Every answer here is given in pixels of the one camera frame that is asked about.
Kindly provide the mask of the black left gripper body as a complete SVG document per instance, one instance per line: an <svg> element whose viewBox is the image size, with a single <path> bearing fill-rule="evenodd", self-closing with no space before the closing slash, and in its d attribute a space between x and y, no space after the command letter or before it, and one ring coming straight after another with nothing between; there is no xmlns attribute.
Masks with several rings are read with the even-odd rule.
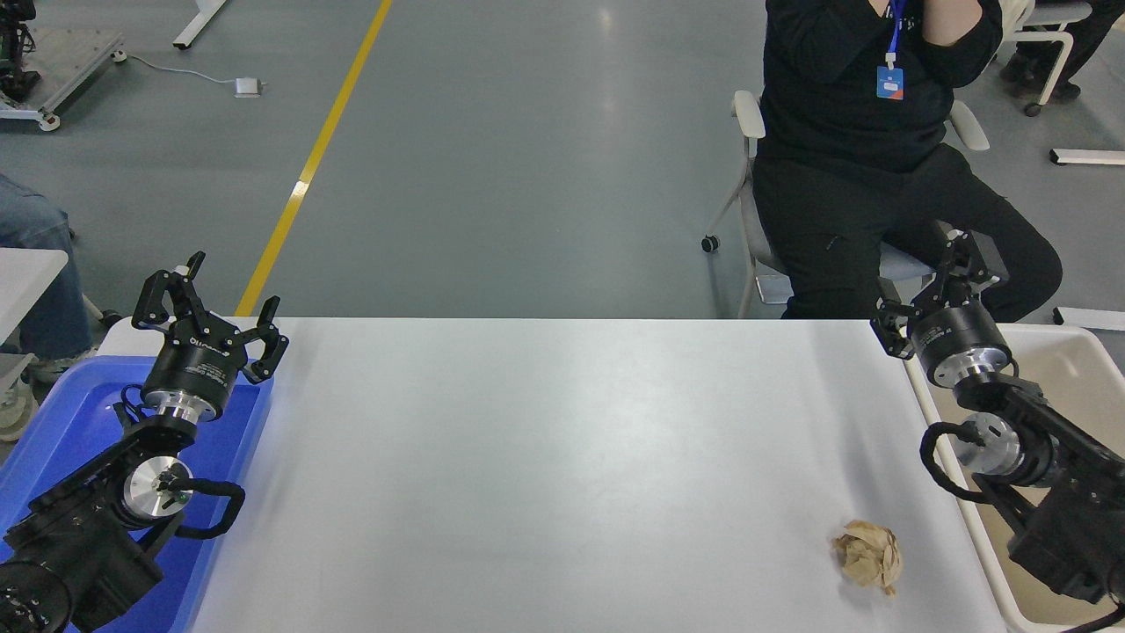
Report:
<svg viewBox="0 0 1125 633"><path fill-rule="evenodd" d="M197 416L220 416L245 364L244 349L225 345L232 338L230 327L209 325L201 333L192 322L173 322L142 386L144 405L158 410L184 403Z"/></svg>

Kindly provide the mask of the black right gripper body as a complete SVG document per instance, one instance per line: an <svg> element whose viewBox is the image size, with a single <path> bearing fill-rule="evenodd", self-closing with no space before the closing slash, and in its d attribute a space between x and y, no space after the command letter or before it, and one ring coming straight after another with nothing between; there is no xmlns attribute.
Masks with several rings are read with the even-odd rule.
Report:
<svg viewBox="0 0 1125 633"><path fill-rule="evenodd" d="M980 302L933 311L908 324L907 335L932 383L960 383L1012 364L1007 341Z"/></svg>

